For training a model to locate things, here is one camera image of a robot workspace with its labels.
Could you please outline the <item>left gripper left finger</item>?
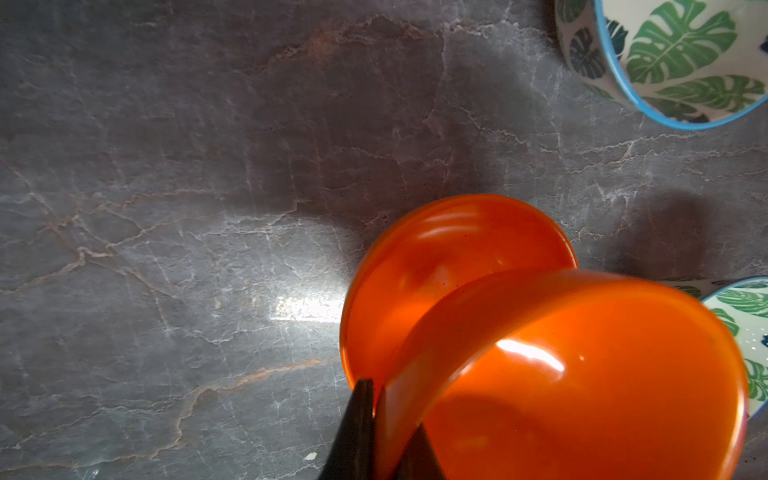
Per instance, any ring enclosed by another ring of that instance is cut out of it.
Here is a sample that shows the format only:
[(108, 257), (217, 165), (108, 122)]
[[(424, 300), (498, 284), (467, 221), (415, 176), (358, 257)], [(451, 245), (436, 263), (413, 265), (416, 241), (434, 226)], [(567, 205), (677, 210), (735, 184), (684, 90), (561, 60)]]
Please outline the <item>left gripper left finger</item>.
[(355, 384), (319, 480), (368, 480), (374, 459), (374, 382)]

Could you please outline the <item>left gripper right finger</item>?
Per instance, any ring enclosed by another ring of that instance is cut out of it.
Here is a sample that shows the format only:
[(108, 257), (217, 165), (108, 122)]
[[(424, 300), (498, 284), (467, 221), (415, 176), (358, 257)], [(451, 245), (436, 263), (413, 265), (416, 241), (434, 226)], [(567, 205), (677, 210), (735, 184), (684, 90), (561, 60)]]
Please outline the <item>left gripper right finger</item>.
[(394, 480), (445, 480), (423, 424), (412, 435), (393, 475)]

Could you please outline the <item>small orange bowl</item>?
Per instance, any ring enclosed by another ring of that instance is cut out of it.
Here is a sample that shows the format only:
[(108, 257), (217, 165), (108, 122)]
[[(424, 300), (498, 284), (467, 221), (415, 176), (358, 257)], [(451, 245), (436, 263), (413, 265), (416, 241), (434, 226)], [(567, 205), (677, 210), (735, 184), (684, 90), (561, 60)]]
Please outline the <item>small orange bowl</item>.
[(450, 479), (727, 479), (746, 390), (730, 332), (685, 293), (581, 269), (490, 275), (405, 339), (374, 475), (424, 428)]

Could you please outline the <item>small green leaf bowl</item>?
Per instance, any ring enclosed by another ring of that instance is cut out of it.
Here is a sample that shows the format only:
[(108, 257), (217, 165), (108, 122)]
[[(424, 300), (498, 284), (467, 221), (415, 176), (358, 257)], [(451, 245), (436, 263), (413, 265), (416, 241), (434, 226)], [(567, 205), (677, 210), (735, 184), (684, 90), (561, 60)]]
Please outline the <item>small green leaf bowl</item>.
[(556, 0), (567, 67), (592, 92), (675, 129), (714, 128), (767, 99), (767, 4)]

